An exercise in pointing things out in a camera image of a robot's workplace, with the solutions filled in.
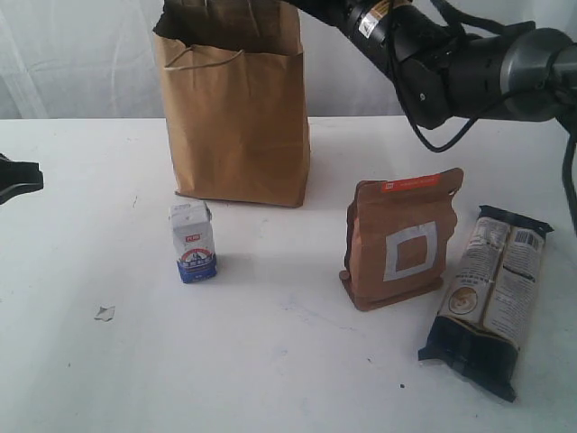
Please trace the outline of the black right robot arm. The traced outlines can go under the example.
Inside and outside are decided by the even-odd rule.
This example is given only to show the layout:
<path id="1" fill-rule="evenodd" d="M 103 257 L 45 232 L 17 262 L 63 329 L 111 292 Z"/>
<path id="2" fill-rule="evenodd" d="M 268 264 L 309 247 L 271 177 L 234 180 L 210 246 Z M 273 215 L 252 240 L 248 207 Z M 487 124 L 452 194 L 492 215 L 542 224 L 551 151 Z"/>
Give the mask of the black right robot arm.
<path id="1" fill-rule="evenodd" d="M 576 44 L 533 21 L 502 24 L 446 1 L 439 24 L 410 1 L 296 1 L 336 28 L 398 91 L 407 118 L 544 122 L 576 107 Z"/>

